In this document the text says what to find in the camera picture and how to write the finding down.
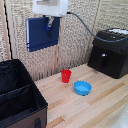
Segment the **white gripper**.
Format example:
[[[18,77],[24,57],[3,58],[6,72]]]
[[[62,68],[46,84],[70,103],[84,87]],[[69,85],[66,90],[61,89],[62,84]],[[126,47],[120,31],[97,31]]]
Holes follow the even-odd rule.
[[[49,17],[48,26],[52,26],[54,17],[64,17],[67,14],[68,0],[34,0],[32,11]]]

